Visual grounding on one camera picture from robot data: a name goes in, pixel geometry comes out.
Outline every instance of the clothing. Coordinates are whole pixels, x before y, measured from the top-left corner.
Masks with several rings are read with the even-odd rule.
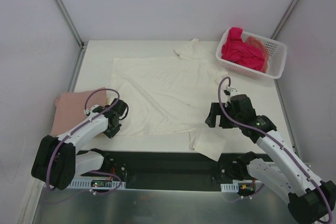
[[[222,47],[222,59],[241,66],[261,71],[265,64],[262,50],[243,42],[243,30],[238,27],[230,29],[226,43]]]
[[[264,56],[265,62],[264,62],[264,66],[261,69],[261,72],[266,73],[267,67],[268,67],[268,59],[269,59],[268,49],[264,46],[264,44],[259,39],[256,39],[253,36],[249,36],[246,39],[245,43],[248,45],[254,46],[255,48],[259,48],[263,52],[262,55]]]
[[[130,109],[118,136],[189,132],[190,148],[217,161],[228,134],[204,121],[227,71],[196,39],[174,52],[178,56],[113,59],[111,87]]]
[[[67,92],[62,93],[60,97],[56,98],[56,113],[50,135],[57,136],[63,134],[87,118],[84,114],[84,104],[92,92],[94,90]],[[106,101],[106,91],[99,91],[90,98],[87,108],[90,109],[96,104],[105,106]]]

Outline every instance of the white tabletop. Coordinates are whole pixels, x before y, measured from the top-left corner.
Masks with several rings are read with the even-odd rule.
[[[101,87],[113,88],[110,87],[110,81],[114,57],[173,56],[175,55],[173,49],[185,43],[187,41],[91,40],[80,69],[75,91],[93,90]],[[213,54],[215,54],[218,46],[216,41],[201,41],[200,44],[210,52],[213,52]],[[291,146],[274,82],[272,80],[260,82],[232,72],[229,72],[229,75],[232,79],[232,86],[237,88],[240,93],[245,93],[250,97],[257,114],[268,116],[276,125],[283,139]],[[228,141],[225,145],[223,153],[245,153],[249,151],[264,153],[249,138],[243,136],[239,129],[226,129],[225,131],[235,131],[235,133],[232,141]],[[113,139],[100,134],[83,149],[98,148],[106,151],[134,152],[194,152],[189,149],[189,144],[188,133],[134,137],[116,135]]]

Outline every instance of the pink towel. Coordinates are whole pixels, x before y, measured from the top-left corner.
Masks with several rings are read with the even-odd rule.
[[[261,71],[265,64],[262,50],[243,42],[243,30],[238,27],[230,29],[226,43],[222,47],[222,59],[241,66]]]
[[[68,92],[62,93],[60,97],[56,98],[56,113],[50,135],[57,136],[65,133],[87,118],[84,114],[84,104],[92,92],[94,90],[76,93]],[[88,109],[95,104],[106,105],[106,91],[95,93],[88,102]]]
[[[268,59],[269,59],[268,49],[264,46],[264,44],[259,39],[256,39],[253,36],[248,37],[245,43],[251,46],[254,46],[256,48],[259,48],[263,52],[262,55],[264,56],[265,62],[264,62],[264,66],[261,69],[261,72],[266,73],[267,68],[268,68]]]

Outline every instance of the white plastic basket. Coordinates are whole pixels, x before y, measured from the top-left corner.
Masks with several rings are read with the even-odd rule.
[[[266,73],[262,73],[260,71],[243,67],[241,65],[222,59],[222,47],[223,44],[225,44],[226,42],[229,30],[230,28],[226,29],[225,33],[222,36],[222,39],[219,42],[216,51],[216,58],[219,61],[219,65],[221,67],[225,68],[226,70],[240,73],[254,79],[267,79],[267,78],[279,79],[281,77],[282,72],[284,71],[285,68],[285,62],[287,57],[287,46],[284,43],[243,31],[243,33],[241,34],[241,39],[244,42],[249,36],[253,36],[259,39],[268,49],[269,53],[268,68]]]

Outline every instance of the purple cable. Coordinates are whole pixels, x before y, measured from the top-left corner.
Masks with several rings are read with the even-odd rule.
[[[309,173],[307,173],[307,171],[300,165],[300,163],[295,159],[294,155],[289,151],[287,150],[278,140],[276,140],[274,137],[272,137],[271,135],[267,134],[266,132],[258,129],[258,128],[255,128],[255,127],[252,127],[250,125],[246,125],[244,123],[239,123],[237,122],[236,120],[232,119],[225,111],[224,109],[224,106],[223,106],[223,103],[222,103],[222,99],[221,99],[221,89],[222,89],[222,84],[225,80],[228,80],[229,81],[229,87],[231,86],[231,78],[229,76],[226,76],[223,78],[223,80],[221,80],[221,82],[219,83],[219,86],[218,86],[218,101],[219,101],[219,106],[221,107],[221,110],[222,112],[224,113],[224,115],[231,121],[233,122],[234,124],[236,125],[239,125],[239,126],[242,126],[242,127],[245,127],[245,128],[248,128],[248,129],[251,129],[251,130],[254,130],[254,131],[257,131],[265,136],[267,136],[268,138],[270,138],[273,142],[275,142],[277,145],[279,145],[280,148],[283,149],[283,151],[285,151],[287,153],[287,155],[292,159],[292,161],[296,164],[296,166],[302,171],[302,173],[308,178],[310,179],[310,182],[314,185],[314,187],[317,189],[317,191],[319,192],[319,194],[321,195],[322,199],[323,199],[323,202],[324,204],[326,205],[326,208],[327,208],[327,211],[328,211],[328,215],[329,215],[329,220],[328,221],[323,221],[323,220],[318,220],[318,222],[320,223],[323,223],[323,224],[330,224],[332,222],[332,212],[331,212],[331,209],[330,209],[330,206],[329,206],[329,203],[328,203],[328,200],[326,198],[326,196],[324,195],[324,193],[322,192],[321,188],[318,186],[318,184],[310,178],[310,175]]]
[[[117,99],[115,100],[114,103],[112,103],[109,107],[107,107],[106,109],[104,109],[102,112],[100,112],[99,114],[95,115],[92,120],[96,119],[97,117],[99,117],[100,115],[104,114],[105,112],[109,111],[111,108],[113,108],[113,106],[116,105],[116,103],[119,101],[119,98],[120,98],[120,95],[119,93],[117,92],[117,90],[114,90],[114,89],[98,89],[96,91],[94,91],[91,95],[89,95],[89,97],[87,98],[86,102],[85,102],[85,109],[86,109],[86,105],[89,101],[89,99],[91,98],[91,96],[99,91],[103,91],[103,90],[108,90],[108,91],[113,91],[117,94]],[[78,127],[76,127],[73,131],[70,132],[70,135],[73,135],[75,132],[77,132],[79,129],[83,128],[85,125],[87,125],[88,123],[90,123],[89,120],[83,122],[82,124],[80,124]],[[58,143],[58,145],[56,146],[55,150],[53,151],[52,155],[51,155],[51,158],[50,158],[50,161],[49,161],[49,164],[48,164],[48,169],[47,169],[47,175],[46,175],[46,187],[47,187],[47,190],[49,191],[52,191],[52,190],[55,190],[55,188],[51,188],[50,187],[50,172],[51,172],[51,166],[53,165],[53,161],[55,159],[55,156],[56,154],[58,153],[58,150],[59,148],[62,146],[62,144],[67,140],[69,139],[69,135],[65,136],[62,141],[60,141]]]
[[[264,184],[262,184],[260,187],[259,187],[259,189],[254,193],[254,194],[252,194],[251,195],[251,197],[252,196],[255,196],[255,195],[257,195],[262,189],[263,189],[263,187],[264,187]],[[235,203],[235,202],[238,202],[238,201],[240,201],[241,199],[249,199],[250,197],[248,197],[248,196],[245,196],[245,197],[243,197],[243,198],[237,198],[237,199],[234,199],[234,200],[229,200],[229,199],[225,199],[225,198],[223,198],[226,202],[229,202],[229,203]]]

